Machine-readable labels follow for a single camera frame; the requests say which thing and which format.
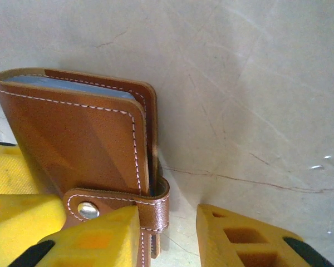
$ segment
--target wallet strap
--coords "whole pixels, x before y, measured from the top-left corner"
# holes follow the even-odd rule
[[[160,190],[158,196],[149,197],[116,191],[74,188],[65,193],[63,203],[67,219],[70,218],[70,225],[87,220],[78,213],[77,207],[82,202],[93,203],[101,214],[124,206],[136,205],[139,208],[141,230],[154,235],[163,232],[169,225],[169,184],[162,177],[159,179],[158,189]]]

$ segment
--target leather cover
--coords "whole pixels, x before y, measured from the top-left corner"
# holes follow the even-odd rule
[[[20,75],[126,91],[136,101],[5,82]],[[33,174],[50,179],[64,198],[68,224],[83,221],[76,209],[82,201],[94,202],[102,213],[139,207],[139,264],[149,266],[151,253],[159,253],[155,234],[168,225],[169,197],[168,183],[158,183],[157,176],[154,89],[112,77],[22,68],[0,72],[0,103]]]

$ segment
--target yellow foam block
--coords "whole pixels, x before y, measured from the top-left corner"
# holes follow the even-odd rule
[[[0,194],[38,194],[34,180],[18,146],[0,145]]]
[[[139,238],[137,207],[123,207],[44,238],[56,244],[36,267],[136,267]]]
[[[55,195],[0,195],[0,266],[59,231],[65,220],[63,204]]]
[[[283,237],[296,234],[212,205],[197,209],[202,267],[309,267]]]

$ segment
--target white surface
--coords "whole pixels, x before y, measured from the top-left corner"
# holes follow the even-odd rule
[[[200,265],[200,202],[334,263],[334,1],[0,1],[0,71],[31,66],[155,87],[172,192],[153,266]]]

